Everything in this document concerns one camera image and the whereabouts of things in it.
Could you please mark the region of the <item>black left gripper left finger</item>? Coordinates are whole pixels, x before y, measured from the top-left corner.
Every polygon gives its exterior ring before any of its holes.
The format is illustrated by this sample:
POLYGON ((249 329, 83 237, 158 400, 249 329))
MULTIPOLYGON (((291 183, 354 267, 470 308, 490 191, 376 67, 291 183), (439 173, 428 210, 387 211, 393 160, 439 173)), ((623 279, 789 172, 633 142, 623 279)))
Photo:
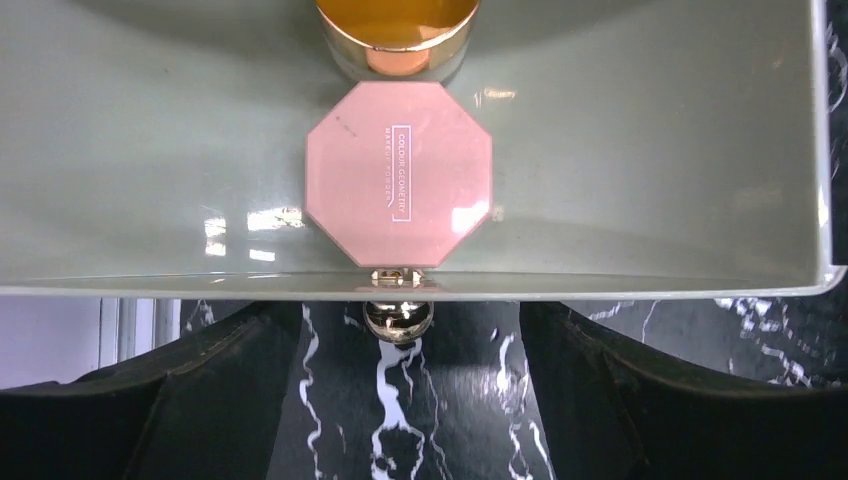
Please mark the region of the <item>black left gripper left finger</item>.
POLYGON ((60 384, 1 393, 5 479, 262 479, 302 325, 255 302, 60 384))

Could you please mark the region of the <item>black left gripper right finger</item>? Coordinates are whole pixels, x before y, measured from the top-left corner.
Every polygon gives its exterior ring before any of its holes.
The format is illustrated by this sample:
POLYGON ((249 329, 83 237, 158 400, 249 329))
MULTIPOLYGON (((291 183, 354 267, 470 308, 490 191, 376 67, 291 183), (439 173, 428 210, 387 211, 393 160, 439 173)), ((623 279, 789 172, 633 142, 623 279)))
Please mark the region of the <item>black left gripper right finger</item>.
POLYGON ((778 386, 663 353, 557 302, 522 341, 559 479, 843 479, 847 391, 778 386))

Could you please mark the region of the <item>cream cylindrical drum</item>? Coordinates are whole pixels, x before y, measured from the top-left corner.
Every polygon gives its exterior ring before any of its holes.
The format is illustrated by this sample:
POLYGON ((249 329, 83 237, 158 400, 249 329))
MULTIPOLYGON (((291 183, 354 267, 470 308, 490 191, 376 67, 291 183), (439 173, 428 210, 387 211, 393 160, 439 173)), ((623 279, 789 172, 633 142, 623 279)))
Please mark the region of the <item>cream cylindrical drum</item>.
POLYGON ((304 210, 358 83, 312 1, 5 1, 1 290, 251 300, 807 296, 834 257, 825 1, 482 1, 441 84, 493 140, 435 268, 304 210))

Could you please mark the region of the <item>round pink compact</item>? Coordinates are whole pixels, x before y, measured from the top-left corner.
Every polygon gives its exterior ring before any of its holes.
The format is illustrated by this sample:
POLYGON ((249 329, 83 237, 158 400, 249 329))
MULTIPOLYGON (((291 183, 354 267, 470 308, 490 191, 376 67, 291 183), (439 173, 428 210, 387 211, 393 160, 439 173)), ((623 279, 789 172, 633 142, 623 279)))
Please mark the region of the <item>round pink compact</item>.
POLYGON ((493 204, 493 140, 436 82, 358 83, 308 133, 304 210, 363 268, 435 268, 493 204))

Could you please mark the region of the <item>round copper compact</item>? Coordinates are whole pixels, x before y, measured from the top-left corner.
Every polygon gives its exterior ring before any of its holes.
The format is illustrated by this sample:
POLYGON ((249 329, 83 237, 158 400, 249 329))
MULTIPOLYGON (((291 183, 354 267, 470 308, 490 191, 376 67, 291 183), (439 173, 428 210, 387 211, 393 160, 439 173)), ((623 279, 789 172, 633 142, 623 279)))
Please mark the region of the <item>round copper compact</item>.
POLYGON ((320 0, 338 67, 355 81, 444 82, 461 66, 478 0, 320 0))

